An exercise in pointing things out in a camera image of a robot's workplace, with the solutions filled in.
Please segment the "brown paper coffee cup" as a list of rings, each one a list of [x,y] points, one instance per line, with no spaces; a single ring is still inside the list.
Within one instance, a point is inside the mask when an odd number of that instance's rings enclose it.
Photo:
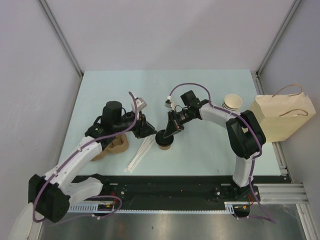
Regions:
[[[171,145],[167,145],[167,146],[159,145],[159,148],[163,151],[167,151],[171,148]]]

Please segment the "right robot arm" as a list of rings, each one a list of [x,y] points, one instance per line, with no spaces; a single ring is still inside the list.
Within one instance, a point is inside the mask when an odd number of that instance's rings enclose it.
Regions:
[[[181,111],[167,113],[166,129],[156,137],[157,143],[172,143],[174,135],[182,132],[184,124],[195,120],[215,123],[227,130],[231,149],[236,155],[232,180],[236,185],[230,188],[231,196],[242,201],[249,194],[248,185],[253,181],[253,161],[262,155],[266,137],[254,113],[246,110],[241,113],[212,105],[208,99],[199,100],[192,90],[180,96],[185,107]]]

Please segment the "black coffee cup lid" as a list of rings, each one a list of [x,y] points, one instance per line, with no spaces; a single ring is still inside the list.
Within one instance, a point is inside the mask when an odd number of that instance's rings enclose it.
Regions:
[[[161,147],[168,147],[171,146],[172,143],[174,142],[174,136],[168,136],[164,138],[165,130],[162,129],[158,131],[155,135],[155,141],[156,143],[161,146]]]

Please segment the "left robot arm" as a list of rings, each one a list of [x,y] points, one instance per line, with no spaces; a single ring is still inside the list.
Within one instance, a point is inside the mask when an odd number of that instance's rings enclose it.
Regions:
[[[119,101],[108,101],[102,115],[87,129],[64,162],[43,176],[35,174],[30,178],[28,202],[33,205],[33,214],[57,223],[71,206],[95,197],[107,199],[111,188],[100,175],[94,174],[78,183],[73,183],[73,180],[89,162],[128,150],[127,132],[132,132],[137,139],[156,134],[156,129],[142,113],[146,106],[141,97],[134,99],[132,111],[126,111]]]

